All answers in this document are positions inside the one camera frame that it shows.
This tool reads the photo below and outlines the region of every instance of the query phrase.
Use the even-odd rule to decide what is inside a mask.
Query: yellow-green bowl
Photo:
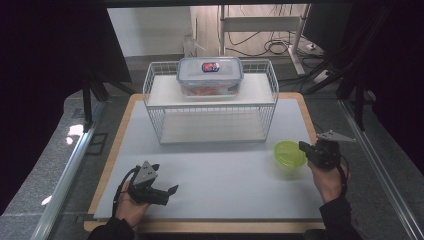
[[[281,141],[274,146],[274,159],[287,167],[298,168],[305,164],[305,153],[299,150],[299,144],[293,141]]]

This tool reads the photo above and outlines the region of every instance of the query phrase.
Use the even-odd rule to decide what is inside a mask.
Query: white wire rack
[[[178,62],[150,64],[144,103],[161,144],[265,141],[278,100],[269,60],[242,60],[244,79],[235,97],[185,96]]]

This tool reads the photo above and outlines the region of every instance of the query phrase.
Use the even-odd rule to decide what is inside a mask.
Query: human hand
[[[118,207],[116,209],[115,217],[118,219],[125,219],[131,228],[134,228],[141,222],[147,209],[150,207],[148,203],[136,203],[128,194],[129,182],[126,181],[122,186],[121,194],[118,199]]]
[[[340,197],[340,194],[342,192],[342,181],[337,168],[318,168],[311,161],[308,161],[308,167],[312,171],[315,186],[321,194],[321,198],[324,204]],[[341,165],[341,167],[345,175],[348,174],[346,167],[343,165]]]

